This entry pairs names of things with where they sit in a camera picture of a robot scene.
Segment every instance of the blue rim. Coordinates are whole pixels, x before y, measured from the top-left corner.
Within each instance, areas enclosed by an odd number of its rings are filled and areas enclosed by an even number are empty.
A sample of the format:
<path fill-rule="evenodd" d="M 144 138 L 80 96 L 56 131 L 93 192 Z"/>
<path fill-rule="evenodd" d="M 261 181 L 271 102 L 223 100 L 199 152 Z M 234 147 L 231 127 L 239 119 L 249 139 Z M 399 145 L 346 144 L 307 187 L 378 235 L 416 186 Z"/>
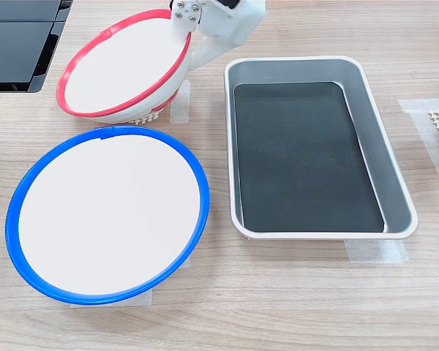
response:
<path fill-rule="evenodd" d="M 66 291 L 54 287 L 42 279 L 28 264 L 28 261 L 24 257 L 23 250 L 21 249 L 20 237 L 18 232 L 18 223 L 21 212 L 21 206 L 23 205 L 24 198 L 28 193 L 29 187 L 32 185 L 34 179 L 39 173 L 56 157 L 63 154 L 70 148 L 84 143 L 92 139 L 107 139 L 109 137 L 115 137 L 118 135 L 143 135 L 146 137 L 152 137 L 154 139 L 161 140 L 174 148 L 179 152 L 192 168 L 195 177 L 197 178 L 198 188 L 200 190 L 200 212 L 198 214 L 197 225 L 191 239 L 185 246 L 181 254 L 172 262 L 163 272 L 155 276 L 153 279 L 121 292 L 115 292 L 105 295 L 84 295 L 74 292 Z M 189 257 L 192 250 L 197 245 L 202 235 L 203 229 L 206 225 L 206 219 L 208 217 L 210 204 L 210 194 L 208 181 L 206 180 L 205 171 L 201 164 L 195 157 L 195 155 L 180 141 L 174 139 L 170 135 L 159 132 L 153 129 L 147 129 L 143 127 L 103 127 L 89 132 L 83 133 L 72 139 L 69 139 L 62 144 L 56 146 L 54 149 L 44 155 L 23 177 L 21 182 L 13 194 L 7 213 L 7 221 L 5 224 L 5 231 L 7 237 L 7 248 L 10 258 L 15 265 L 18 273 L 36 290 L 46 294 L 51 298 L 60 300 L 67 303 L 78 303 L 82 305 L 97 305 L 103 303 L 113 303 L 121 301 L 127 298 L 131 298 L 138 294 L 141 294 L 155 285 L 158 285 L 168 276 L 170 276 L 180 265 Z"/>

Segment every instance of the tape strip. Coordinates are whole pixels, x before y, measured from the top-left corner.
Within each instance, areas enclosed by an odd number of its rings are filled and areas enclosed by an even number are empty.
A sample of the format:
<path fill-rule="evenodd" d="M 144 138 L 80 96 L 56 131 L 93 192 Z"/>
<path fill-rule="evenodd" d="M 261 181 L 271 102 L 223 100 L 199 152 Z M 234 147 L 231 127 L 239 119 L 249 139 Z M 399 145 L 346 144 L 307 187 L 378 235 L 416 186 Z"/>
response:
<path fill-rule="evenodd" d="M 439 110 L 439 99 L 404 99 L 398 103 L 405 113 L 428 113 Z"/>
<path fill-rule="evenodd" d="M 410 114 L 439 175 L 439 132 L 429 116 L 429 112 L 439 110 L 439 99 L 399 100 L 399 103 Z"/>
<path fill-rule="evenodd" d="M 352 263 L 404 263 L 407 250 L 401 240 L 345 240 Z"/>
<path fill-rule="evenodd" d="M 184 80 L 179 88 L 176 98 L 170 104 L 169 121 L 174 124 L 189 121 L 190 108 L 190 80 Z"/>
<path fill-rule="evenodd" d="M 153 290 L 150 289 L 145 291 L 143 294 L 136 295 L 133 298 L 128 298 L 127 300 L 109 303 L 107 305 L 74 305 L 71 304 L 71 309 L 77 309 L 82 307 L 128 307 L 128 306 L 151 306 L 151 297 L 153 295 Z"/>

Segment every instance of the white plastic object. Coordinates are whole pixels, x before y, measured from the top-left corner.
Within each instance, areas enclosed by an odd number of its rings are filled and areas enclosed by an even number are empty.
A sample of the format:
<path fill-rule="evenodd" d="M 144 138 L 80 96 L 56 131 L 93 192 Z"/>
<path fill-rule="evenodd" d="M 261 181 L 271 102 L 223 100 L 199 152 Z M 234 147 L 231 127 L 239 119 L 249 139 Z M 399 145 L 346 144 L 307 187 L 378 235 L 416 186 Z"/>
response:
<path fill-rule="evenodd" d="M 265 15 L 265 0 L 243 0 L 233 10 L 216 0 L 183 3 L 181 15 L 176 16 L 178 2 L 172 12 L 142 12 L 85 46 L 59 81 L 62 109 L 105 123 L 156 119 L 189 70 L 242 44 Z M 191 31 L 197 27 L 205 37 L 191 50 Z"/>
<path fill-rule="evenodd" d="M 192 51 L 189 70 L 197 69 L 244 44 L 266 13 L 265 0 L 242 0 L 234 9 L 224 6 L 217 0 L 204 0 L 200 2 L 201 12 L 192 12 L 192 7 L 197 5 L 196 0 L 175 1 L 171 15 L 175 30 L 178 32 L 185 33 L 200 21 L 198 31 L 205 36 Z M 188 11 L 186 15 L 180 18 L 176 16 L 186 11 Z M 201 17 L 199 18 L 195 13 L 200 13 Z M 197 22 L 192 23 L 188 20 L 192 16 Z"/>

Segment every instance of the wooden table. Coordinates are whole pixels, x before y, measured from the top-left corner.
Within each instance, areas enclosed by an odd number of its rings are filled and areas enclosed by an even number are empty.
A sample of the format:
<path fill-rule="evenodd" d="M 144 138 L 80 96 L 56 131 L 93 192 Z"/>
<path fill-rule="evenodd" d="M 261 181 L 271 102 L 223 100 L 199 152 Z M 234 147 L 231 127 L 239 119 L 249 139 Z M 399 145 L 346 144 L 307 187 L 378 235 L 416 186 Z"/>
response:
<path fill-rule="evenodd" d="M 0 94 L 0 351 L 439 351 L 439 177 L 398 99 L 439 97 L 439 1 L 279 1 L 246 45 L 190 74 L 190 122 L 149 127 L 197 155 L 211 186 L 207 228 L 153 292 L 151 306 L 70 309 L 14 269 L 7 206 L 26 171 L 62 141 L 98 127 L 55 100 L 69 60 L 92 37 L 168 1 L 76 1 L 44 89 Z M 351 263 L 342 241 L 248 241 L 228 215 L 222 71 L 248 56 L 359 60 L 419 213 L 403 264 Z"/>

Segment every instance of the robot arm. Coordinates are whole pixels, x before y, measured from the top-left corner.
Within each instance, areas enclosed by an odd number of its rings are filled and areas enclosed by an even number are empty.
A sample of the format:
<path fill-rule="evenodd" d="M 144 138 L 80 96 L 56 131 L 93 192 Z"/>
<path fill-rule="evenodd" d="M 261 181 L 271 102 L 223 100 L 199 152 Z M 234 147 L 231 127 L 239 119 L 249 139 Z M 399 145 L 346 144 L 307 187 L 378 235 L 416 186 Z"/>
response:
<path fill-rule="evenodd" d="M 244 44 L 263 20 L 266 0 L 173 0 L 171 9 L 178 35 L 198 30 L 205 36 L 192 52 L 190 69 L 196 69 Z"/>

